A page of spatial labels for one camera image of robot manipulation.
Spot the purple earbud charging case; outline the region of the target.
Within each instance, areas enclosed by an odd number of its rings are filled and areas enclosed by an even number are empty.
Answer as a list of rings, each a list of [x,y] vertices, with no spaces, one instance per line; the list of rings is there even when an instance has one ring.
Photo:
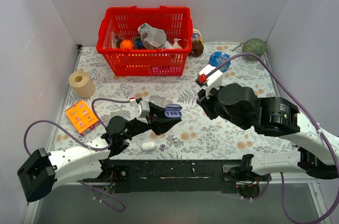
[[[164,114],[166,118],[181,118],[182,107],[178,104],[169,104],[165,107]]]

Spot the purple earbud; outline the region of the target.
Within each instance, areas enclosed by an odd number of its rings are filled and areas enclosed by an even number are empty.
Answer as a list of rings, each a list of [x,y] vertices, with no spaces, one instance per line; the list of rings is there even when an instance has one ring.
[[[161,144],[160,147],[159,147],[159,149],[160,149],[161,151],[163,151],[163,150],[165,150],[165,147],[166,147],[165,144]]]

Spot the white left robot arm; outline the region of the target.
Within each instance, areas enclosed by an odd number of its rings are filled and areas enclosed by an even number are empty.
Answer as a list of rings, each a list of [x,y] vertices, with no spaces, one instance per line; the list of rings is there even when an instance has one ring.
[[[39,148],[30,153],[17,171],[26,201],[40,200],[71,182],[97,178],[108,181],[113,169],[104,162],[122,153],[134,136],[148,130],[162,135],[181,122],[182,107],[178,104],[160,107],[140,98],[130,101],[136,105],[137,117],[130,121],[118,115],[112,117],[100,137],[65,150],[47,152]]]

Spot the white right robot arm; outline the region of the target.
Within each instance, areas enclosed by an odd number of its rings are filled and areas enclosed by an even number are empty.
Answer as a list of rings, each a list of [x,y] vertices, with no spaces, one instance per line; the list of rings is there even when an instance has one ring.
[[[211,120],[221,117],[243,130],[254,128],[259,135],[285,139],[296,145],[287,153],[243,155],[240,165],[226,171],[227,178],[252,180],[270,173],[306,173],[323,180],[338,178],[322,135],[331,143],[335,154],[338,154],[338,137],[316,128],[288,100],[258,98],[250,87],[233,83],[210,91],[200,90],[197,104]]]

